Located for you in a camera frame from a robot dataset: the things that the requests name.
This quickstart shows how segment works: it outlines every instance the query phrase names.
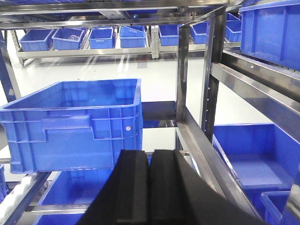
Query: white floor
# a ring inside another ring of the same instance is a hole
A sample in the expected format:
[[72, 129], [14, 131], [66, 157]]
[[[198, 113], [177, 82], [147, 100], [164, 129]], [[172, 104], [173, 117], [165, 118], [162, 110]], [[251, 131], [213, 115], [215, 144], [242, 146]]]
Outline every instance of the white floor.
[[[25, 67], [22, 67], [15, 54], [11, 38], [8, 40], [8, 51], [22, 96], [58, 81], [141, 78], [143, 102], [169, 101], [176, 98], [177, 62], [175, 59], [130, 60], [132, 58], [130, 56], [121, 59], [111, 57], [109, 61], [103, 57], [49, 58], [30, 60]], [[197, 121], [200, 117], [202, 75], [203, 59], [189, 59], [187, 107]], [[0, 90], [0, 104], [5, 103], [3, 90]], [[216, 124], [231, 124], [270, 121], [220, 84], [215, 122]], [[144, 129], [144, 150], [173, 148], [174, 128]], [[0, 157], [9, 156], [8, 149], [4, 151], [0, 151]], [[10, 174], [7, 167], [5, 173], [7, 181], [19, 180], [20, 175]]]

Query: black rubber pad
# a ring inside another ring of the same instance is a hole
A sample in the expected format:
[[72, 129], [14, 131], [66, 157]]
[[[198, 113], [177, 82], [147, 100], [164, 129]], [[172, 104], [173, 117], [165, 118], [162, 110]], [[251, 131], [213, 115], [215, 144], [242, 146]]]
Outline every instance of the black rubber pad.
[[148, 220], [146, 154], [123, 150], [110, 178], [77, 225], [145, 225]]

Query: vertical rack post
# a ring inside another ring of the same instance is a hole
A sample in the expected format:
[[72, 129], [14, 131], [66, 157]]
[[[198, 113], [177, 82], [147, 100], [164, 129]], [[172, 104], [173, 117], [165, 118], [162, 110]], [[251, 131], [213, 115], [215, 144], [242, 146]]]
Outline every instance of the vertical rack post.
[[21, 97], [14, 70], [11, 65], [7, 46], [0, 32], [0, 79], [8, 102]]
[[177, 49], [177, 86], [176, 86], [176, 120], [184, 120], [184, 106], [187, 97], [188, 44], [190, 26], [179, 27], [179, 44]]
[[218, 96], [219, 81], [214, 78], [211, 72], [211, 62], [220, 62], [223, 46], [226, 22], [225, 8], [212, 13], [208, 19], [205, 53], [204, 53], [204, 77], [202, 82], [202, 110], [201, 110], [201, 129], [206, 137], [212, 140], [213, 128], [215, 123], [216, 104]]

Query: crate rim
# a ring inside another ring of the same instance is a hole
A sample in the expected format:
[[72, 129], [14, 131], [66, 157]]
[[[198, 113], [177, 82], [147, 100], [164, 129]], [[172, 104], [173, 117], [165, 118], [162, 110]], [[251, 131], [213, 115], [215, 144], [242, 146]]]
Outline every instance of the crate rim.
[[32, 43], [32, 42], [45, 42], [48, 38], [49, 38], [49, 36], [51, 35], [51, 34], [53, 34], [54, 33], [54, 29], [44, 29], [44, 30], [50, 30], [50, 32], [49, 32], [49, 34], [45, 37], [45, 39], [44, 40], [32, 40], [32, 41], [24, 41], [23, 40], [23, 38], [31, 31], [28, 31], [21, 39], [20, 39], [20, 43], [22, 44], [22, 43]]
[[[279, 224], [280, 219], [282, 214], [279, 212], [279, 210], [277, 209], [277, 207], [274, 205], [274, 203], [272, 202], [272, 200], [269, 198], [269, 196], [271, 195], [289, 195], [290, 191], [267, 191], [267, 192], [262, 192], [261, 193], [261, 201], [264, 204], [266, 210], [272, 215], [272, 217], [274, 218], [274, 220]], [[275, 211], [270, 212], [269, 207], [274, 208]]]
[[[94, 30], [111, 30], [112, 33], [111, 33], [111, 36], [110, 36], [110, 37], [107, 37], [107, 38], [90, 38]], [[89, 40], [99, 40], [99, 39], [101, 39], [101, 40], [110, 40], [110, 39], [112, 39], [112, 37], [113, 37], [113, 28], [99, 28], [99, 29], [92, 29], [92, 31], [91, 31], [91, 33], [90, 33], [90, 37], [89, 37]]]
[[293, 6], [293, 5], [300, 5], [299, 0], [276, 1], [276, 2], [270, 2], [270, 3], [265, 3], [265, 4], [247, 6], [247, 7], [240, 8], [239, 12], [246, 12], [246, 11], [256, 10], [256, 9]]
[[[129, 105], [97, 105], [97, 106], [77, 106], [77, 107], [53, 107], [53, 108], [10, 108], [7, 109], [6, 107], [9, 107], [17, 102], [20, 102], [26, 98], [29, 98], [36, 93], [46, 90], [54, 85], [57, 85], [59, 83], [66, 83], [66, 82], [93, 82], [93, 81], [117, 81], [117, 80], [136, 80], [136, 87], [135, 87], [135, 96], [133, 100], [133, 104]], [[140, 104], [140, 96], [141, 96], [141, 79], [138, 78], [132, 78], [132, 79], [112, 79], [112, 80], [74, 80], [74, 81], [61, 81], [61, 82], [55, 82], [51, 85], [48, 85], [40, 90], [37, 90], [31, 94], [28, 94], [22, 98], [19, 98], [15, 101], [9, 102], [3, 106], [0, 107], [0, 112], [11, 112], [11, 111], [57, 111], [57, 110], [85, 110], [85, 109], [107, 109], [107, 108], [127, 108], [127, 107], [132, 107], [132, 106], [137, 106]]]
[[[81, 34], [80, 34], [80, 36], [79, 36], [79, 40], [78, 40], [78, 41], [75, 41], [75, 40], [69, 40], [69, 39], [64, 39], [64, 38], [59, 38], [59, 37], [55, 37], [55, 35], [57, 34], [57, 32], [59, 32], [59, 30], [61, 30], [61, 29], [81, 30], [82, 32], [81, 32]], [[52, 39], [53, 39], [53, 40], [58, 40], [58, 41], [68, 41], [68, 42], [75, 42], [75, 43], [78, 43], [78, 42], [81, 42], [81, 39], [82, 39], [82, 36], [83, 36], [84, 33], [85, 33], [85, 31], [82, 30], [82, 29], [59, 28], [59, 29], [57, 29], [56, 32], [53, 34]]]

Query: storage bin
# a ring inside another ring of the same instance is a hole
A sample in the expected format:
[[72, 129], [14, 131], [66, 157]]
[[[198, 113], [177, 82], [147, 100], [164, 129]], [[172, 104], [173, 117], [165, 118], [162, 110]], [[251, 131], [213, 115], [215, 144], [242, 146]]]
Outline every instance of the storage bin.
[[91, 203], [111, 172], [111, 169], [59, 172], [38, 205]]
[[160, 43], [162, 46], [178, 45], [179, 27], [178, 25], [159, 26]]
[[[56, 50], [76, 50], [80, 48], [84, 37], [84, 30], [81, 29], [58, 29], [52, 37], [53, 46]], [[78, 40], [70, 40], [69, 38], [75, 35]]]
[[238, 13], [239, 19], [242, 20], [243, 19], [243, 13]]
[[141, 80], [58, 82], [0, 108], [12, 173], [113, 168], [142, 148]]
[[90, 48], [113, 48], [114, 32], [112, 28], [93, 29], [90, 34]]
[[266, 207], [264, 219], [270, 225], [278, 225], [290, 191], [263, 192], [261, 201]]
[[231, 13], [227, 13], [227, 21], [232, 21], [232, 20], [240, 20], [239, 18], [235, 17], [234, 15], [232, 15]]
[[83, 213], [38, 216], [32, 225], [75, 225]]
[[144, 26], [121, 27], [120, 36], [123, 38], [145, 37]]
[[213, 145], [260, 214], [262, 192], [290, 190], [300, 145], [274, 124], [215, 126]]
[[0, 202], [2, 202], [5, 196], [8, 194], [8, 187], [4, 177], [4, 165], [0, 165]]
[[238, 42], [241, 40], [242, 22], [240, 20], [227, 21], [225, 36], [230, 42]]
[[207, 22], [202, 22], [191, 27], [191, 37], [195, 44], [205, 44]]
[[121, 29], [120, 29], [121, 48], [145, 47], [146, 46], [146, 32], [144, 32], [144, 31], [145, 31], [144, 27], [142, 27], [141, 30], [128, 29], [128, 27], [121, 27]]
[[29, 30], [19, 41], [23, 51], [48, 51], [54, 30]]
[[300, 2], [276, 1], [241, 8], [241, 52], [300, 70]]

